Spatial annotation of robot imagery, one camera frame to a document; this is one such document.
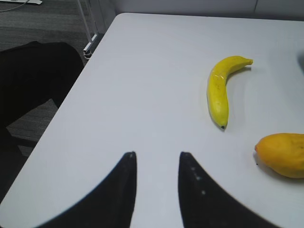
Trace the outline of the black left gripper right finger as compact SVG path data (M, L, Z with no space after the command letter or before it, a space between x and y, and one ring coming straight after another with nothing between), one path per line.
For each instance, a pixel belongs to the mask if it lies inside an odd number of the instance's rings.
M223 190L189 152L181 152L178 195L186 228L273 228Z

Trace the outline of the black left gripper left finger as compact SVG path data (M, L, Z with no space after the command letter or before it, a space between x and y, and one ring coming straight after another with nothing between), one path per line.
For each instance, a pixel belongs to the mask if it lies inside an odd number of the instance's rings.
M116 166L78 203L40 228L129 228L137 189L137 157L125 153Z

